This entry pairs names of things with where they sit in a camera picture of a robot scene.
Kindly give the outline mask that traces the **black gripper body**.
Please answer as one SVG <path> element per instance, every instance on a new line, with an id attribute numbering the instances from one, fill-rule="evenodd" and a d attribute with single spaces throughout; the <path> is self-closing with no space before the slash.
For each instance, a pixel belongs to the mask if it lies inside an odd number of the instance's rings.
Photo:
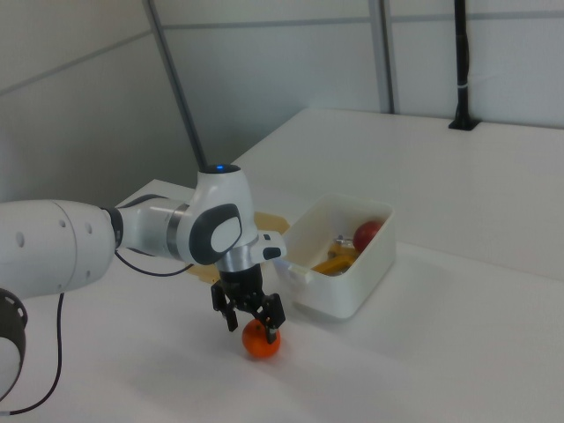
<path id="1" fill-rule="evenodd" d="M 263 274 L 260 265 L 237 272 L 221 271 L 220 282 L 227 306 L 256 315 L 263 305 Z"/>

